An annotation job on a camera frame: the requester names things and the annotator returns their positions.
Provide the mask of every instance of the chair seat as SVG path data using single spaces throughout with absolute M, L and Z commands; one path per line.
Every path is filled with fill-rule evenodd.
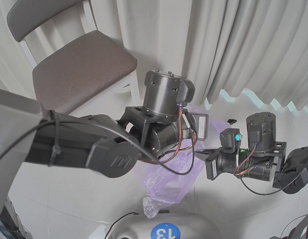
M 136 69 L 137 60 L 100 31 L 73 40 L 32 72 L 37 100 L 69 114 Z

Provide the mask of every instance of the curtain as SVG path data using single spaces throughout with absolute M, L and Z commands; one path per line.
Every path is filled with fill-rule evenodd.
M 34 98 L 31 65 L 7 28 L 17 0 L 0 0 L 0 88 Z M 91 0 L 98 29 L 138 60 L 141 98 L 148 70 L 185 75 L 193 103 L 246 87 L 264 103 L 308 107 L 308 0 Z M 26 37 L 36 62 L 88 27 L 81 4 Z

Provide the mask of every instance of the purple plastic bag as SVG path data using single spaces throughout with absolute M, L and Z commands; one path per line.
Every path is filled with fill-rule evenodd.
M 190 112 L 207 114 L 207 111 L 199 106 L 188 105 Z M 230 127 L 227 122 L 209 118 L 208 134 L 205 141 L 197 141 L 195 150 L 219 148 L 219 133 Z M 192 144 L 190 139 L 182 141 L 181 148 Z M 173 153 L 166 155 L 162 161 L 169 158 Z M 175 158 L 166 165 L 177 172 L 186 172 L 192 164 L 192 149 L 180 151 Z M 187 175 L 176 175 L 164 169 L 160 165 L 138 162 L 134 172 L 144 185 L 148 197 L 143 199 L 144 213 L 148 218 L 154 217 L 158 211 L 167 206 L 179 203 L 194 184 L 202 171 L 205 163 L 195 158 L 192 171 Z

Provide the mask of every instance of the chair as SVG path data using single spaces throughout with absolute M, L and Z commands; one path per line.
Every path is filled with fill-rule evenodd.
M 38 65 L 25 37 L 53 16 L 82 2 L 91 32 L 66 44 Z M 45 108 L 76 114 L 130 85 L 134 106 L 140 105 L 137 60 L 97 30 L 89 0 L 18 0 L 7 15 L 8 27 L 31 65 L 36 98 Z

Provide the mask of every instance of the white tile floor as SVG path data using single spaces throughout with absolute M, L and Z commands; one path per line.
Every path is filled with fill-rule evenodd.
M 131 105 L 129 93 L 114 94 L 90 114 L 104 113 L 118 119 L 124 107 Z M 233 127 L 240 128 L 244 135 L 242 146 L 246 147 L 246 117 L 261 111 L 276 114 L 277 140 L 287 141 L 287 153 L 308 145 L 307 111 L 290 112 L 287 107 L 276 111 L 270 105 L 259 109 L 249 97 L 241 94 L 234 103 L 228 103 L 220 96 L 208 113 L 225 121 L 237 119 Z M 272 191 L 271 183 L 248 179 L 246 183 L 259 192 Z M 109 223 L 127 212 L 141 213 L 146 194 L 133 171 L 110 179 L 86 169 L 48 168 L 24 163 L 9 196 L 35 239 L 79 239 L 88 238 L 101 224 L 107 230 Z M 222 174 L 212 182 L 206 179 L 203 170 L 183 201 L 169 209 L 206 215 L 227 239 L 268 239 L 280 236 L 285 225 L 308 212 L 308 185 L 295 195 L 257 196 L 230 174 Z

